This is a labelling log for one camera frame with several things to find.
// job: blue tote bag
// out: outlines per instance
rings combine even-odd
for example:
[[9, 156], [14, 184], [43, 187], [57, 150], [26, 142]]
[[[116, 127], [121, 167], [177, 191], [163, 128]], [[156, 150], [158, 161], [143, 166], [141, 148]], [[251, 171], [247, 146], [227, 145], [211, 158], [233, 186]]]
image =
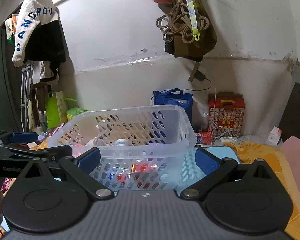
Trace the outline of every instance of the blue tote bag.
[[177, 105], [181, 106], [188, 115], [190, 122], [192, 122], [192, 104], [193, 98], [192, 94], [183, 93], [179, 88], [171, 89], [167, 92], [161, 93], [159, 91], [154, 91], [154, 105]]

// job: translucent white laundry basket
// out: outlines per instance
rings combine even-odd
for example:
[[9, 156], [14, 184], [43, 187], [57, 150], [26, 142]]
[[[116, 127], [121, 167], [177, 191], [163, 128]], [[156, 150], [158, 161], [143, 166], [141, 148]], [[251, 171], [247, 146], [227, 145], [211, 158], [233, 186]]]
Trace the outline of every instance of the translucent white laundry basket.
[[[173, 189], [179, 182], [185, 153], [196, 136], [180, 106], [143, 106], [82, 113], [56, 132], [49, 147], [68, 144], [74, 154], [97, 137], [101, 163], [90, 174], [113, 191]], [[133, 146], [115, 147], [118, 139]]]

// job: blue bag handle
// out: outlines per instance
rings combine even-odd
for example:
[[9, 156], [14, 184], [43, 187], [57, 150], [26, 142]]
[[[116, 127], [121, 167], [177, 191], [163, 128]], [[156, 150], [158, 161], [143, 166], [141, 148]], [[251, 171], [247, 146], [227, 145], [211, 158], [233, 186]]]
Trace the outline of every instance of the blue bag handle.
[[172, 93], [172, 92], [177, 92], [177, 91], [180, 92], [180, 95], [181, 95], [181, 96], [183, 95], [183, 91], [182, 91], [180, 88], [174, 88], [174, 89], [171, 89], [171, 90], [169, 90], [169, 91], [167, 91], [167, 92], [161, 93], [161, 95], [162, 95], [162, 96], [166, 96], [166, 95], [168, 95], [168, 94], [170, 94], [170, 93]]

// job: silver bolt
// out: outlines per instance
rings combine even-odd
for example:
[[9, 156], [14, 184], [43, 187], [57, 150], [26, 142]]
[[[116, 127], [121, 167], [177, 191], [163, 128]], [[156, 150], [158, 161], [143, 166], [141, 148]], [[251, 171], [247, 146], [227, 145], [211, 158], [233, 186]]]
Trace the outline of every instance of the silver bolt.
[[109, 189], [107, 189], [107, 188], [98, 189], [96, 191], [96, 195], [98, 197], [108, 197], [108, 196], [111, 195], [111, 191]]
[[186, 189], [183, 194], [186, 196], [186, 197], [196, 197], [197, 195], [199, 195], [199, 191], [197, 191], [196, 189], [193, 189], [193, 188], [189, 188], [189, 189]]

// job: yellow cloth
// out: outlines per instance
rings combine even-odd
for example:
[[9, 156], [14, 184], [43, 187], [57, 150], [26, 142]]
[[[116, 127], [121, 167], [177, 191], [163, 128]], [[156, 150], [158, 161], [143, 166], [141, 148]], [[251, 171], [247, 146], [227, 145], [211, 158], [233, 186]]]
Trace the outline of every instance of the yellow cloth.
[[257, 158], [266, 160], [293, 201], [293, 213], [285, 232], [295, 240], [300, 240], [300, 192], [284, 154], [276, 147], [252, 142], [244, 142], [239, 146], [225, 143], [225, 146], [231, 147], [243, 163], [253, 163]]

